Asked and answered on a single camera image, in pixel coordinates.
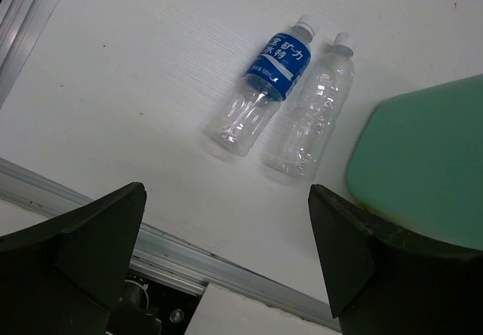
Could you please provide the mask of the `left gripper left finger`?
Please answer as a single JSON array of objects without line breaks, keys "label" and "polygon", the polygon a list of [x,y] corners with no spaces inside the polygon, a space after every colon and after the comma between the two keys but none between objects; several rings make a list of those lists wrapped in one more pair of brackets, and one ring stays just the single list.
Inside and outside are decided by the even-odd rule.
[{"label": "left gripper left finger", "polygon": [[118,307],[146,205],[132,182],[1,238],[3,334],[103,334]]}]

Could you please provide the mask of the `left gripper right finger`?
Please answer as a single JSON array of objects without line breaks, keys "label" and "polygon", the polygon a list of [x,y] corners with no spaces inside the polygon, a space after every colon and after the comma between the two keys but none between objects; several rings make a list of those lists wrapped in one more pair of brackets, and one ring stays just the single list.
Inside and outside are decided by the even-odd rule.
[{"label": "left gripper right finger", "polygon": [[419,235],[328,188],[309,215],[331,314],[344,334],[480,334],[482,252]]}]

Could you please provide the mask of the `blue label plastic bottle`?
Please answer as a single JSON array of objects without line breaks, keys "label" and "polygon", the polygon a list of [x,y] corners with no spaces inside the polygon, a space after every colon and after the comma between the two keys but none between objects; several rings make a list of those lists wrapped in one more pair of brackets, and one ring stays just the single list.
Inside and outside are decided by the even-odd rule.
[{"label": "blue label plastic bottle", "polygon": [[208,137],[226,151],[246,156],[309,66],[317,31],[316,19],[303,15],[290,29],[271,37],[241,78],[230,104],[208,125]]}]

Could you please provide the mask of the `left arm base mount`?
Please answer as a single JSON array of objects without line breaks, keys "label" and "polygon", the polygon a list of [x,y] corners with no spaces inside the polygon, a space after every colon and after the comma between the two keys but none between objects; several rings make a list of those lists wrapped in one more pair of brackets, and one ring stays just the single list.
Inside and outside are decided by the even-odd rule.
[{"label": "left arm base mount", "polygon": [[139,272],[125,277],[107,334],[184,334],[201,296],[167,286]]}]

